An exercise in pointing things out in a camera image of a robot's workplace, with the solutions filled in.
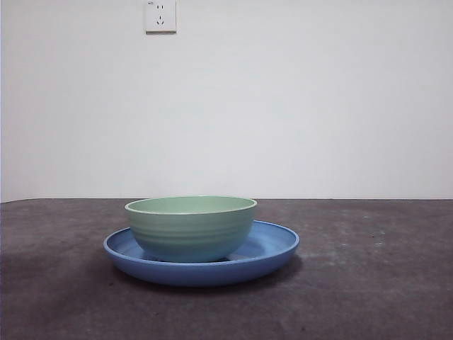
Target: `bowl rim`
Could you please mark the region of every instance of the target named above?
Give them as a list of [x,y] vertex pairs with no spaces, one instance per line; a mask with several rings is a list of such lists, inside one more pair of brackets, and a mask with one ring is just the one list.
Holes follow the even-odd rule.
[[[159,211],[144,211],[144,210],[138,210],[138,209],[133,209],[130,207],[130,205],[138,202],[144,202],[148,200],[163,200],[163,199],[168,199],[168,198],[194,198],[194,197],[218,197],[218,198],[235,198],[235,199],[240,199],[240,200],[248,200],[251,204],[243,207],[243,208],[237,208],[237,209],[230,209],[230,210],[218,210],[218,211],[209,211],[209,212],[159,212]],[[129,202],[128,204],[125,205],[125,209],[127,211],[130,211],[131,213],[137,213],[137,214],[145,214],[145,215],[208,215],[208,214],[220,214],[220,213],[232,213],[233,211],[241,211],[241,210],[247,210],[254,208],[258,202],[256,200],[253,200],[251,198],[243,198],[243,197],[236,197],[236,196],[219,196],[219,195],[187,195],[187,196],[169,196],[169,197],[159,197],[159,198],[145,198],[143,200],[135,200],[133,202]]]

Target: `electrical outlet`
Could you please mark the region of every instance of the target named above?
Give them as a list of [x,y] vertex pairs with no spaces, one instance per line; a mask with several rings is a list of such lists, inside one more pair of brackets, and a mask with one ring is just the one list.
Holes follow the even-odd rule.
[[148,0],[145,3],[146,32],[176,32],[176,0]]

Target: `table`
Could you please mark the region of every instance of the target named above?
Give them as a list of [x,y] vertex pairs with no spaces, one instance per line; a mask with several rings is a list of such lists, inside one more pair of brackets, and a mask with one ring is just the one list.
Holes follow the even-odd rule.
[[258,200],[301,242],[279,271],[172,288],[102,242],[133,199],[1,205],[1,338],[453,339],[453,200]]

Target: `white wall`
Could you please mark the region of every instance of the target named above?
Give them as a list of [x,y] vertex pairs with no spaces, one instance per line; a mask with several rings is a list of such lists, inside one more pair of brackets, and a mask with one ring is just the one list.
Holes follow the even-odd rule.
[[2,200],[453,198],[453,1],[3,0]]

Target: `tableware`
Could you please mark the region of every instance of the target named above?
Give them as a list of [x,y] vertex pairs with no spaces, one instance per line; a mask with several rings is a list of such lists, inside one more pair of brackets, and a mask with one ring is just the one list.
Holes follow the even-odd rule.
[[138,200],[125,206],[130,228],[148,255],[170,262],[208,262],[247,237],[256,202],[224,196]]
[[136,243],[130,228],[108,236],[104,248],[121,271],[152,283],[188,287],[230,285],[272,273],[283,266],[299,245],[292,230],[253,221],[245,242],[226,258],[207,263],[156,261]]

